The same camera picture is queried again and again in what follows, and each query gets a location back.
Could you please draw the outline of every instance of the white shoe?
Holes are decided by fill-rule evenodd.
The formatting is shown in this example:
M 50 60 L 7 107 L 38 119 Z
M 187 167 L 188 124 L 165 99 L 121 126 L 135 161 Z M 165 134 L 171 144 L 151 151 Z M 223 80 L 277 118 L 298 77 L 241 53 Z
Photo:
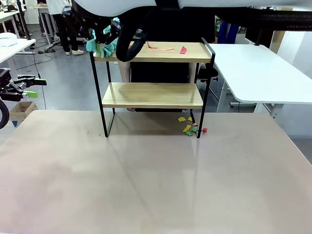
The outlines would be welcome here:
M 82 50 L 72 50 L 73 55 L 83 55 L 84 51 Z

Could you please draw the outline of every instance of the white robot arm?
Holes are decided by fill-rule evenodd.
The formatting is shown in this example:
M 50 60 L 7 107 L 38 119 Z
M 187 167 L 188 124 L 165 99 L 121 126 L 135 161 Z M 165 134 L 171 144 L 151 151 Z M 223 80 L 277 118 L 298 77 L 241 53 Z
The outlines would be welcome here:
M 144 23 L 156 9 L 180 10 L 189 8 L 196 15 L 214 14 L 228 23 L 248 28 L 312 31 L 310 11 L 270 11 L 248 6 L 290 6 L 312 9 L 312 0 L 72 0 L 72 8 L 65 8 L 63 16 L 76 31 L 81 26 L 94 29 L 97 43 L 109 44 L 119 37 L 116 56 L 126 62 L 132 60 L 146 41 Z M 120 24 L 112 21 L 120 18 Z M 110 35 L 103 29 L 111 25 Z M 87 31 L 81 32 L 89 37 Z

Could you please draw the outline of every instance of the gray floor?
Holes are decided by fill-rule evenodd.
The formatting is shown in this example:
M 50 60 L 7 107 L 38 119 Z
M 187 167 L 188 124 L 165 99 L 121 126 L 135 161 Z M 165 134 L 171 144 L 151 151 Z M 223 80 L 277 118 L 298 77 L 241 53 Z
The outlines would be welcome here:
M 33 33 L 32 38 L 37 40 L 36 47 L 43 46 L 47 43 L 45 37 L 41 37 L 38 25 L 29 25 L 29 30 Z M 49 110 L 81 110 L 81 111 L 99 111 L 97 93 L 94 84 L 94 78 L 90 63 L 89 54 L 86 53 L 83 56 L 66 56 L 60 46 L 55 46 L 55 53 L 45 55 L 35 55 L 36 63 L 44 62 L 37 65 L 41 78 L 46 79 L 48 85 L 44 86 L 44 96 L 46 109 Z M 15 55 L 13 61 L 18 69 L 19 74 L 34 74 L 37 75 L 36 67 L 31 66 L 34 64 L 34 57 L 32 55 Z M 0 67 L 8 67 L 6 62 L 0 64 Z M 111 75 L 113 82 L 120 82 L 121 76 L 119 73 L 118 65 L 113 62 L 110 63 Z M 107 70 L 105 63 L 97 63 L 97 74 L 99 78 L 99 84 L 101 94 L 104 95 L 108 86 Z M 204 94 L 205 84 L 198 82 L 200 93 Z M 211 89 L 219 96 L 223 85 L 222 77 L 219 77 L 219 81 L 211 82 Z M 42 87 L 33 86 L 29 90 L 37 91 L 39 98 L 32 99 L 39 109 L 44 109 L 44 98 L 42 93 Z M 235 101 L 232 95 L 227 95 L 226 103 Z M 12 109 L 16 103 L 5 102 L 9 109 Z M 206 112 L 216 112 L 218 101 L 209 93 Z M 229 105 L 223 107 L 225 112 L 238 112 L 238 107 L 230 108 Z M 239 108 L 240 112 L 253 112 L 254 109 L 250 107 Z M 0 130 L 0 145 L 14 130 L 11 123 L 2 130 Z M 305 156 L 312 161 L 312 140 L 309 139 L 296 139 L 294 140 L 298 148 L 305 154 Z

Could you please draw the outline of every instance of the black pants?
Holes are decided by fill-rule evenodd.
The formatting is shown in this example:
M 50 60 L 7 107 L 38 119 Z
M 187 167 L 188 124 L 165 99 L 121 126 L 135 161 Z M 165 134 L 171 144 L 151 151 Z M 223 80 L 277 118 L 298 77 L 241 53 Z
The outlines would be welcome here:
M 76 35 L 74 35 L 71 32 L 70 28 L 67 27 L 66 22 L 63 20 L 61 15 L 57 14 L 57 15 L 53 15 L 53 17 L 58 27 L 58 36 L 59 36 L 60 42 L 62 43 L 64 51 L 70 52 L 67 34 L 69 35 L 69 38 L 70 38 L 72 50 L 78 50 L 78 43 L 77 43 Z

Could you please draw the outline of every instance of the teal cloth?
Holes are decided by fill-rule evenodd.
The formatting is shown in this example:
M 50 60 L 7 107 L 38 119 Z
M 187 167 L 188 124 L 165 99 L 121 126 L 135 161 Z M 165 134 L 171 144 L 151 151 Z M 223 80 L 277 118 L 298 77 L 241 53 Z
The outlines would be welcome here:
M 113 19 L 113 21 L 119 22 L 119 19 L 116 17 Z M 110 25 L 103 30 L 104 34 L 108 34 L 110 32 L 111 32 Z M 97 52 L 96 36 L 95 36 L 94 30 L 93 30 L 93 36 L 94 38 L 87 42 L 86 49 L 88 52 L 91 52 L 91 51 Z M 101 58 L 111 56 L 117 47 L 117 42 L 118 42 L 118 38 L 113 40 L 112 43 L 110 43 L 109 45 L 105 44 L 101 49 Z

